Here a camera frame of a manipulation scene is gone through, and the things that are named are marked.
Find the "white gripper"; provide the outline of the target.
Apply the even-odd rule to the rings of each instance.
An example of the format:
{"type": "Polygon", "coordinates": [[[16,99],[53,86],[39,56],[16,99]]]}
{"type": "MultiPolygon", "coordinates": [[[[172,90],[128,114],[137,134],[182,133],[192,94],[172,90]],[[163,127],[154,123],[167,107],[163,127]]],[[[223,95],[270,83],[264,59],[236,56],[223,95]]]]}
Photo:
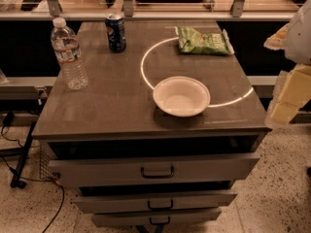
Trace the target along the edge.
{"type": "Polygon", "coordinates": [[[263,46],[285,49],[285,56],[298,63],[290,72],[280,73],[266,117],[268,124],[288,124],[311,100],[311,0],[303,4],[289,24],[268,37],[263,46]]]}

